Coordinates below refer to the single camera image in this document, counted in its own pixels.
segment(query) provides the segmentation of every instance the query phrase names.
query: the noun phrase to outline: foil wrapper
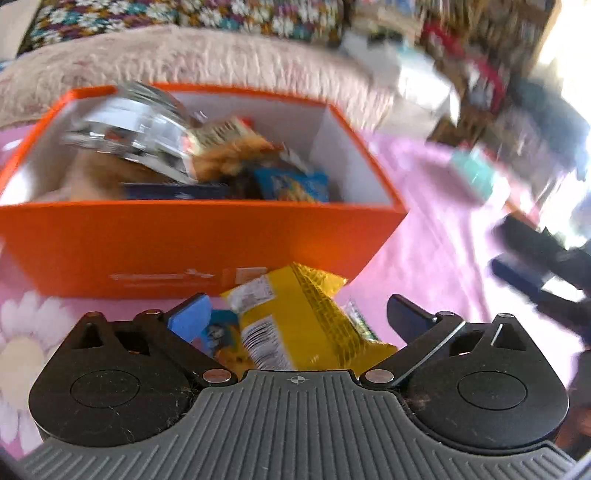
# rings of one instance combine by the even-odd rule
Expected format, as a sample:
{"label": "foil wrapper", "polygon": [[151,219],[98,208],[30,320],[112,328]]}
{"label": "foil wrapper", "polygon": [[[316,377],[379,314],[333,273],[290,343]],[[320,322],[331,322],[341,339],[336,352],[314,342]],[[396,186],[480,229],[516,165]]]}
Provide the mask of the foil wrapper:
{"label": "foil wrapper", "polygon": [[66,132],[62,142],[141,164],[171,180],[196,183],[187,175],[191,116],[168,93],[139,82],[119,86]]}

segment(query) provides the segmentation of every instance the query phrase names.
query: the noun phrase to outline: cardboard box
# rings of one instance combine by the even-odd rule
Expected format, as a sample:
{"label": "cardboard box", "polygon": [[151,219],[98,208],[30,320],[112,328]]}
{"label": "cardboard box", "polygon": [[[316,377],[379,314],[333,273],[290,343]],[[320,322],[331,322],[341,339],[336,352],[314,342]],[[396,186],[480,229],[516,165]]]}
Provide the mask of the cardboard box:
{"label": "cardboard box", "polygon": [[111,86],[69,92],[0,174],[0,236],[43,294],[110,298],[219,294],[299,262],[355,277],[406,215],[361,139],[332,106],[248,89],[157,85],[209,119],[252,118],[322,168],[342,202],[160,200],[30,203],[58,190],[76,150],[73,118]]}

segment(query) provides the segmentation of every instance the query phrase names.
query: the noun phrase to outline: chip bag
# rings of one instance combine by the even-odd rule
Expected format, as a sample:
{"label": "chip bag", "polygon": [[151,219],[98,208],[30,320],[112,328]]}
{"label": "chip bag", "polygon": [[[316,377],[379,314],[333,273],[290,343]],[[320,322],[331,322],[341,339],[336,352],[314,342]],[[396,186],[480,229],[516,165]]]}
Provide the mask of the chip bag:
{"label": "chip bag", "polygon": [[351,369],[358,376],[397,349],[371,341],[365,322],[350,319],[332,300],[345,282],[291,264],[222,296],[239,317],[242,343],[257,368]]}

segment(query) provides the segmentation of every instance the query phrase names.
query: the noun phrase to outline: printed label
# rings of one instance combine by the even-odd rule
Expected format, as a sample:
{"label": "printed label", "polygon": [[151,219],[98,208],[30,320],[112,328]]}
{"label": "printed label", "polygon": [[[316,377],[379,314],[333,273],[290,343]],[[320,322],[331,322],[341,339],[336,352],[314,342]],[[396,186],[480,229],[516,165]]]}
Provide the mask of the printed label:
{"label": "printed label", "polygon": [[252,310],[254,307],[258,307],[274,298],[275,293],[269,283],[269,278],[263,275],[249,283],[234,288],[226,301],[235,313],[242,315],[248,312],[248,310]]}
{"label": "printed label", "polygon": [[250,324],[242,331],[242,343],[261,370],[295,370],[281,341],[273,315]]}

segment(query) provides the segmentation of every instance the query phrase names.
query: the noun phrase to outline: snack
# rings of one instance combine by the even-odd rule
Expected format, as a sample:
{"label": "snack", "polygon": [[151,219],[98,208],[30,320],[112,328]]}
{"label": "snack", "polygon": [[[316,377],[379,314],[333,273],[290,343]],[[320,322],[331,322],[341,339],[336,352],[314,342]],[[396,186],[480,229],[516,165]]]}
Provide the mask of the snack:
{"label": "snack", "polygon": [[193,345],[232,370],[238,378],[241,378],[246,370],[256,369],[242,345],[238,317],[231,310],[212,311],[209,324]]}
{"label": "snack", "polygon": [[291,264],[222,296],[238,315],[242,342],[258,368],[351,369],[360,375],[397,349],[371,341],[363,320],[350,320],[331,299],[345,282]]}
{"label": "snack", "polygon": [[322,172],[303,175],[277,168],[258,168],[255,176],[265,200],[312,203],[329,201],[329,180]]}
{"label": "snack", "polygon": [[186,161],[186,170],[198,181],[218,181],[224,175],[238,175],[245,160],[274,148],[235,116],[209,122],[189,133],[186,139],[191,156]]}
{"label": "snack", "polygon": [[185,172],[191,117],[170,94],[139,82],[119,86],[62,136],[62,143],[108,153],[191,184]]}
{"label": "snack", "polygon": [[170,179],[115,155],[81,149],[64,184],[71,202],[124,200],[124,182],[163,183]]}

